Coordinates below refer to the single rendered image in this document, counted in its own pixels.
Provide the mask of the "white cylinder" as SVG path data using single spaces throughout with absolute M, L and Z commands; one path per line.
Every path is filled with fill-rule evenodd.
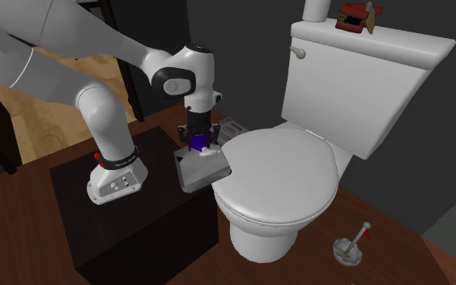
M 302 19 L 307 22 L 325 22 L 329 13 L 331 0 L 305 0 Z

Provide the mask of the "purple and white toy figure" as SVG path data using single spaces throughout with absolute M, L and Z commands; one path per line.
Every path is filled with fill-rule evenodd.
M 201 157 L 218 155 L 221 153 L 220 146 L 213 142 L 209 142 L 208 137 L 204 134 L 193 136 L 190 141 L 190 148 L 196 150 Z

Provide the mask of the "red and gold box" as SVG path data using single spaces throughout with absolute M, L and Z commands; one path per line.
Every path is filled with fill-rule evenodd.
M 368 33 L 372 34 L 376 25 L 375 18 L 382 11 L 382 7 L 374 6 L 371 2 L 345 2 L 339 8 L 335 27 L 346 32 L 358 34 L 361 34 L 363 29 L 366 28 Z

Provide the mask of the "grey open box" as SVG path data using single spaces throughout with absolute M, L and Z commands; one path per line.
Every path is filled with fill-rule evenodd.
M 211 144 L 202 151 L 183 147 L 173 155 L 181 188 L 188 194 L 211 185 L 232 172 L 219 145 Z

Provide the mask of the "grey box with red stripes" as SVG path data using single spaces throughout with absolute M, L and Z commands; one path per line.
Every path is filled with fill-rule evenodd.
M 219 122 L 219 136 L 217 142 L 220 146 L 224 145 L 229 140 L 235 138 L 237 135 L 248 132 L 249 130 L 236 123 L 230 117 L 225 118 Z

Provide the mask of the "white toilet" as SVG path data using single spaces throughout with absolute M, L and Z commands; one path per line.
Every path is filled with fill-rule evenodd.
M 376 28 L 352 33 L 333 19 L 291 27 L 283 123 L 223 145 L 229 176 L 212 186 L 236 251 L 274 262 L 334 201 L 352 157 L 367 159 L 452 39 Z

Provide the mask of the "grey toilet brush with holder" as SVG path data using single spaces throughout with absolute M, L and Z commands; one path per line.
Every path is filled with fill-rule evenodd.
M 337 239 L 333 243 L 333 254 L 335 260 L 343 266 L 358 266 L 363 257 L 357 242 L 362 236 L 369 237 L 370 222 L 364 222 L 362 228 L 358 231 L 353 240 L 348 238 Z

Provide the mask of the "black robot stand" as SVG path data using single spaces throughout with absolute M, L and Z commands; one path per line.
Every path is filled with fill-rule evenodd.
M 103 205 L 87 195 L 92 154 L 49 171 L 74 267 L 91 285 L 164 285 L 219 241 L 212 188 L 181 189 L 178 145 L 160 127 L 134 142 L 148 178 Z

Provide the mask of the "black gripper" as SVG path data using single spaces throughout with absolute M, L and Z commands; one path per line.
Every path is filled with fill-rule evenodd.
M 186 125 L 179 125 L 177 127 L 179 139 L 182 143 L 187 144 L 187 148 L 190 151 L 190 141 L 193 135 L 199 134 L 209 134 L 209 143 L 210 144 L 217 144 L 220 125 L 219 123 L 212 123 L 211 124 L 211 111 L 207 111 L 204 113 L 195 113 L 190 110 L 186 111 L 187 116 L 187 124 Z

